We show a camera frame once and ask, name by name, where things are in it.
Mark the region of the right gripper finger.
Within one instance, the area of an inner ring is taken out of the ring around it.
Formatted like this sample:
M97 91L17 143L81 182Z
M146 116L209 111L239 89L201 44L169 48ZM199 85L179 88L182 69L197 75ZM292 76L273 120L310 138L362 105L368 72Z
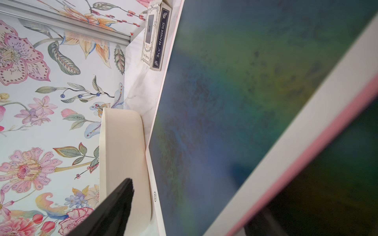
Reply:
M122 236L131 214L133 181L125 179L70 236Z

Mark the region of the cream plastic storage box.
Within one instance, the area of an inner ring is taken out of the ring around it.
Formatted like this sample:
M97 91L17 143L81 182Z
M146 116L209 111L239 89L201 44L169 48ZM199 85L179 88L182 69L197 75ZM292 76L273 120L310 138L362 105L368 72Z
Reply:
M99 202L109 200L125 179L132 180L134 196L126 236L141 235L152 217L145 152L141 116L133 110L104 109L99 135Z

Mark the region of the pink writing tablet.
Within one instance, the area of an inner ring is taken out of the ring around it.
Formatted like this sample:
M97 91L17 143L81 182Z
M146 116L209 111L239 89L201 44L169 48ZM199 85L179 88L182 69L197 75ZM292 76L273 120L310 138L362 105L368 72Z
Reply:
M148 145L160 235L209 232L377 13L377 1L184 1Z
M377 235L377 101L246 224L244 233L247 236Z

